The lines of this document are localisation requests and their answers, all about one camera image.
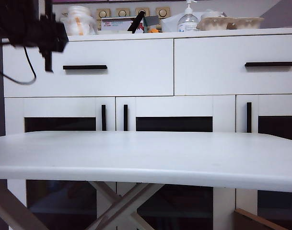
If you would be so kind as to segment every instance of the box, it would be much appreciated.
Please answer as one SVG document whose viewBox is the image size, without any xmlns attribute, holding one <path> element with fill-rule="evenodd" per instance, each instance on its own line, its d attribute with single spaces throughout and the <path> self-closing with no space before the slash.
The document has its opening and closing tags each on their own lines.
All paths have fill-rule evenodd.
<svg viewBox="0 0 292 230">
<path fill-rule="evenodd" d="M 101 19 L 101 30 L 128 30 L 131 23 L 135 19 L 133 17 L 111 17 Z M 136 34 L 142 34 L 144 32 L 144 22 L 143 19 L 140 22 L 139 27 L 136 30 Z"/>
</svg>

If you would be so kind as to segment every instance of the table leg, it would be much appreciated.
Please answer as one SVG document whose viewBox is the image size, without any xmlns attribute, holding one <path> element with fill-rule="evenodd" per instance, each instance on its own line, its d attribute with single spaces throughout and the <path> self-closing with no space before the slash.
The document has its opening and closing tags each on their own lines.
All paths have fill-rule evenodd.
<svg viewBox="0 0 292 230">
<path fill-rule="evenodd" d="M 127 217 L 136 224 L 140 230 L 153 230 L 153 228 L 136 213 L 136 209 L 156 193 L 163 184 L 136 184 L 123 197 L 119 197 L 103 182 L 90 182 L 92 186 L 110 200 L 112 206 L 100 216 L 87 230 L 104 230 L 115 227 L 123 217 Z"/>
<path fill-rule="evenodd" d="M 48 230 L 0 180 L 0 217 L 13 230 Z"/>
</svg>

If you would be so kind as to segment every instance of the white table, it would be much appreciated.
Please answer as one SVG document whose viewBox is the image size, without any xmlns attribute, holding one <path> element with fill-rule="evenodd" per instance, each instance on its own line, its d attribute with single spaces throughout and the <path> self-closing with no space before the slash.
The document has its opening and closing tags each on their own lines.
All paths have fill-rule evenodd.
<svg viewBox="0 0 292 230">
<path fill-rule="evenodd" d="M 0 179 L 89 181 L 114 203 L 88 230 L 115 226 L 123 216 L 152 229 L 134 210 L 163 184 L 292 192 L 292 141 L 247 133 L 24 133 L 0 137 Z M 138 184 L 120 198 L 106 181 Z M 27 223 L 15 217 L 18 210 Z M 15 229 L 46 230 L 1 185 L 0 216 Z"/>
</svg>

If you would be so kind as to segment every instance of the glass cabinet door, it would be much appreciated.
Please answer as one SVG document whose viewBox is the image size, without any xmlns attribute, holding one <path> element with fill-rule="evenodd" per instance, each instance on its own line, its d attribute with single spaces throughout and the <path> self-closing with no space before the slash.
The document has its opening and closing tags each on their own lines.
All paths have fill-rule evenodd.
<svg viewBox="0 0 292 230">
<path fill-rule="evenodd" d="M 234 113 L 235 96 L 116 98 L 117 130 L 234 132 Z M 166 184 L 137 212 L 156 230 L 229 230 L 234 202 L 234 189 Z"/>
<path fill-rule="evenodd" d="M 6 132 L 115 130 L 115 98 L 6 98 Z M 50 230 L 84 230 L 97 218 L 85 181 L 9 180 L 9 189 Z"/>
<path fill-rule="evenodd" d="M 246 115 L 247 102 L 251 102 L 252 132 L 292 140 L 292 95 L 237 96 L 236 127 L 239 132 L 246 132 L 246 119 L 249 119 Z M 292 193 L 262 190 L 241 192 L 247 194 L 246 199 L 254 200 L 250 203 L 250 208 L 259 216 L 292 230 Z"/>
</svg>

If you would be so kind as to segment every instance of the pump bottle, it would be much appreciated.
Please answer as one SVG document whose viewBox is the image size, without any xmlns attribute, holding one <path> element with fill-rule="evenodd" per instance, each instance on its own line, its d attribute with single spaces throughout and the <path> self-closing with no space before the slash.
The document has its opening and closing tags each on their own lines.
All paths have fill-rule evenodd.
<svg viewBox="0 0 292 230">
<path fill-rule="evenodd" d="M 194 0 L 186 0 L 187 8 L 185 9 L 185 15 L 178 22 L 178 31 L 196 31 L 197 24 L 199 20 L 197 17 L 193 15 L 193 9 L 190 7 L 190 4 L 193 2 L 197 2 Z"/>
</svg>

